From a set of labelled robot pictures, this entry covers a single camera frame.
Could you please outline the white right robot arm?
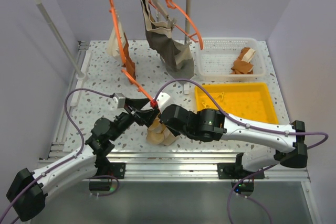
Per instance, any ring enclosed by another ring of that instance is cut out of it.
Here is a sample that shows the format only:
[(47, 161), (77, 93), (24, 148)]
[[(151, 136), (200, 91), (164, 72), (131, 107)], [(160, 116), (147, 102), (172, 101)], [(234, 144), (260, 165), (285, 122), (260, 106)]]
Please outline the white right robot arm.
[(196, 141), (243, 141), (260, 145), (258, 150), (243, 153), (234, 165), (234, 172), (240, 178), (271, 165), (288, 168), (305, 168), (307, 165), (303, 122), (268, 124), (223, 114), (215, 109), (194, 113), (176, 104), (169, 105), (161, 113), (160, 122), (174, 135), (184, 135)]

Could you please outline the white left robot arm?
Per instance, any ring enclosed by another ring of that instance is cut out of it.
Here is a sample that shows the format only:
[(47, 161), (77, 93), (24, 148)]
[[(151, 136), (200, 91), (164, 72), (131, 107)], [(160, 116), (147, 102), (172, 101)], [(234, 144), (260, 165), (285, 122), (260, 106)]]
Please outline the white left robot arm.
[(133, 123), (150, 126), (160, 112), (153, 100), (129, 99), (124, 101), (124, 112), (113, 121), (99, 118), (95, 121), (90, 137), (72, 153), (60, 160), (34, 171), (20, 170), (6, 194), (17, 218), (29, 221), (45, 207), (47, 200), (56, 193), (91, 177), (104, 178), (108, 175), (110, 162), (107, 155), (117, 140)]

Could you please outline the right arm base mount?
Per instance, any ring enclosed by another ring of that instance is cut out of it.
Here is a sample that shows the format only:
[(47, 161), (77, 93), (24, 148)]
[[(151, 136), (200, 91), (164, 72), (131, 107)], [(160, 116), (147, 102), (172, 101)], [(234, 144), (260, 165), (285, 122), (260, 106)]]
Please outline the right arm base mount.
[[(217, 164), (218, 178), (234, 180), (234, 182), (231, 182), (232, 187), (234, 187), (236, 181), (240, 181), (244, 177), (253, 174), (253, 172), (249, 172), (243, 169), (242, 157), (243, 153), (239, 153), (236, 155), (234, 163), (218, 163)], [(250, 196), (254, 192), (255, 188), (254, 180), (264, 178), (265, 178), (264, 172), (251, 176), (248, 179), (245, 179), (243, 182), (241, 182), (234, 189), (234, 192), (244, 196)]]

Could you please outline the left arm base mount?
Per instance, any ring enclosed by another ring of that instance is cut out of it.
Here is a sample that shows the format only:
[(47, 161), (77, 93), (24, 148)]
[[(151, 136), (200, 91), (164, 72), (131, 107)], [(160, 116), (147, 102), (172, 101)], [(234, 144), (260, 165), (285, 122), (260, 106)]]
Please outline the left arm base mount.
[(99, 168), (89, 179), (89, 190), (92, 193), (111, 194), (118, 190), (119, 180), (124, 179), (125, 163), (110, 163), (105, 168)]

